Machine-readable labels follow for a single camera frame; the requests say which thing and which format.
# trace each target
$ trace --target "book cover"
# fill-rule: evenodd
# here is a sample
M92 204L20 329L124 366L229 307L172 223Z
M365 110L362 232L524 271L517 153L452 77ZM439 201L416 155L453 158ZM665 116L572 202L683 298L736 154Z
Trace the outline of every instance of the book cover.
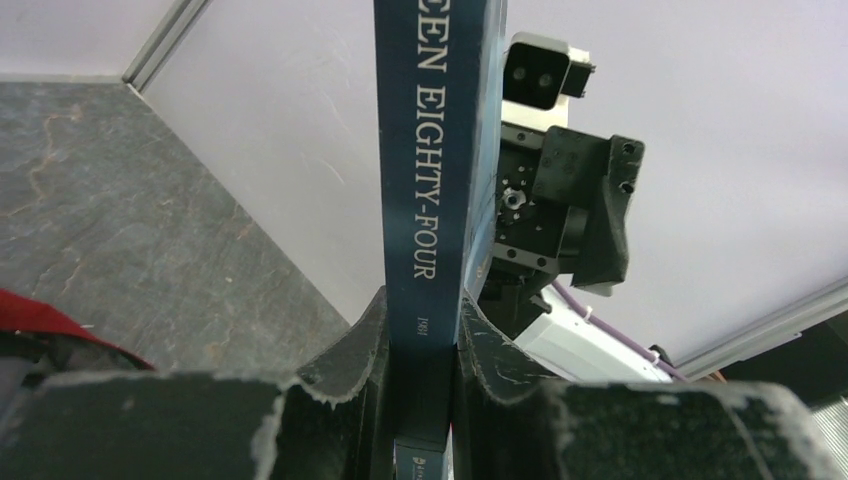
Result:
M505 9L374 0L399 478L444 468L460 299L482 287L494 231Z

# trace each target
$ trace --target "blue book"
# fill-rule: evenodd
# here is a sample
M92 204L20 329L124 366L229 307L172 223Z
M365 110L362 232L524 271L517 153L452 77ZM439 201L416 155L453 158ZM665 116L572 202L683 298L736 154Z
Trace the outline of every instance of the blue book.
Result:
M398 478L441 478L462 291L494 234L503 0L374 0Z

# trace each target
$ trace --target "purple cable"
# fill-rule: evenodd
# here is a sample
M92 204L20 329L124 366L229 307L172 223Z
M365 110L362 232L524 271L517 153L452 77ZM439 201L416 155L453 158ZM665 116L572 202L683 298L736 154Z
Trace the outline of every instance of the purple cable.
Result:
M565 303L567 303L568 306L571 307L572 310L577 312L577 315L580 315L581 317L584 317L584 318L586 317L588 310L583 305L580 305L580 302L578 302L574 297L572 297L571 294L568 293L568 290L566 290L565 287L563 287L562 284L559 283L559 281L554 280L553 286L554 286L554 289L559 294L559 296L562 297L563 301L565 301ZM594 326L598 327L599 329L603 330L604 332L606 332L609 336L615 338L619 342L630 347L634 352L638 353L645 360L648 360L649 362L653 362L654 359L656 358L655 354L652 354L647 349L645 349L644 347L642 347L641 345L639 345L638 343L634 342L629 337L627 337L627 335L619 332L612 325L601 320L600 318L598 318L594 315L589 315L587 320L592 325L594 325ZM669 365L668 363L666 363L662 360L659 360L657 362L657 367L659 367L660 370L662 370L663 372L665 372L665 373L671 375L672 377L676 378L677 380L680 380L681 382L688 382L689 381L689 380L686 379L686 377L682 373L678 372L674 367L672 367L671 365Z

